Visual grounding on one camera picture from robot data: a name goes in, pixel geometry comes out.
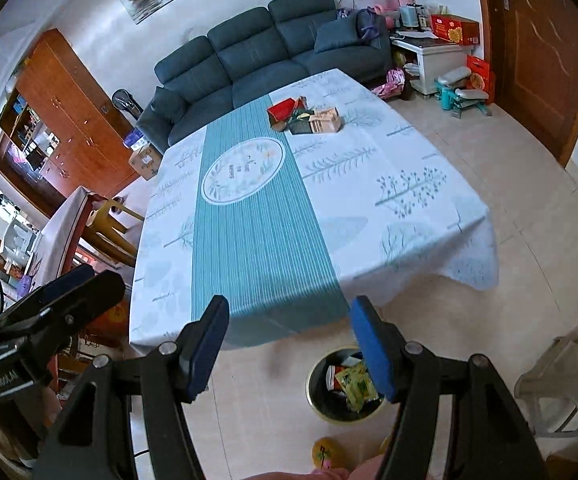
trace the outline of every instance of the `sofa armrest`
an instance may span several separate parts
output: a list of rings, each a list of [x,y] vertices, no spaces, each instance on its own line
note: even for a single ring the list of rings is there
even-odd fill
[[[162,154],[169,148],[169,134],[171,123],[151,110],[151,103],[136,121],[136,126],[144,137]]]
[[[377,48],[383,56],[384,73],[389,72],[393,68],[393,58],[391,57],[391,40],[389,39],[389,30],[387,29],[387,21],[384,16],[376,15],[376,24],[380,35],[371,40],[370,46]]]

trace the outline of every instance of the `tile floor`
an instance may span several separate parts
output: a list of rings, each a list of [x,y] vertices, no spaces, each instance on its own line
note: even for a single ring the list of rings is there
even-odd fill
[[[408,339],[436,354],[466,359],[482,352],[513,388],[555,336],[578,327],[578,185],[520,124],[493,106],[461,120],[435,100],[417,97],[392,106],[431,140],[492,211],[499,244],[500,285],[477,292],[447,278],[418,279],[381,307]],[[150,184],[130,189],[129,205],[144,210]],[[221,352],[208,392],[184,407],[209,480],[239,480],[268,472],[308,472],[312,443],[335,436],[352,462],[369,458],[389,433],[395,409],[385,406],[350,428],[318,418],[304,383],[313,364],[353,342],[346,321],[257,348]],[[140,402],[134,411],[134,449],[146,449]],[[441,402],[434,461],[440,477],[450,405]],[[578,440],[538,442],[578,459]],[[153,478],[149,455],[137,459],[141,478]]]

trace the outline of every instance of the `blue gripper pad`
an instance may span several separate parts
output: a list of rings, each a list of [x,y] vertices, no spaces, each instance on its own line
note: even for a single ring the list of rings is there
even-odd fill
[[[349,317],[376,390],[389,402],[395,402],[398,390],[394,376],[402,365],[400,348],[404,338],[394,325],[378,317],[366,296],[355,298]]]

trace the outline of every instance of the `yellow slipper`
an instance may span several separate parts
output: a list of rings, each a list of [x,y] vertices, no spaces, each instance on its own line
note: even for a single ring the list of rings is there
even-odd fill
[[[311,448],[311,458],[316,469],[346,469],[347,457],[338,442],[321,438]]]

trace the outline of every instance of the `snack wrapper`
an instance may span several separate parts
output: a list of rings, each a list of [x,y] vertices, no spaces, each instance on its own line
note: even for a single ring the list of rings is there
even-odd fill
[[[365,361],[360,361],[351,368],[345,368],[338,372],[335,377],[347,395],[349,406],[356,413],[360,412],[365,402],[371,402],[379,398],[378,392],[369,376]]]

